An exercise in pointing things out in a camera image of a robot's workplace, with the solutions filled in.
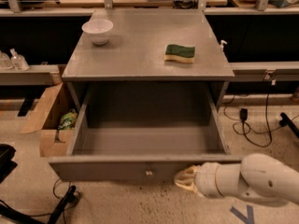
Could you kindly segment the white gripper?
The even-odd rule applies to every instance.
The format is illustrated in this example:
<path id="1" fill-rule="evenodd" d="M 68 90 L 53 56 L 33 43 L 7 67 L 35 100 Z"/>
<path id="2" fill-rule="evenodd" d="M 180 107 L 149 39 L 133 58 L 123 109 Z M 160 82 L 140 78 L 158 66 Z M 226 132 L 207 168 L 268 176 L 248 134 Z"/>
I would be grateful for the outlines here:
<path id="1" fill-rule="evenodd" d="M 202 165 L 190 166 L 175 174 L 174 183 L 193 193 L 199 192 L 207 198 L 219 198 L 216 185 L 216 173 L 219 165 L 216 162 L 205 162 Z"/>

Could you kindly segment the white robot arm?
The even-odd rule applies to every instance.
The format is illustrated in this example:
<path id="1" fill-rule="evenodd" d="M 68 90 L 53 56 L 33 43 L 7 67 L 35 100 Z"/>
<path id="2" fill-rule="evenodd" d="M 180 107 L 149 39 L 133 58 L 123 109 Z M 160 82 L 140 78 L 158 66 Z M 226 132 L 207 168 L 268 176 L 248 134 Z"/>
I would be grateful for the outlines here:
<path id="1" fill-rule="evenodd" d="M 250 154 L 240 163 L 205 162 L 178 172 L 175 184 L 198 196 L 235 197 L 250 203 L 299 204 L 299 173 L 264 154 Z"/>

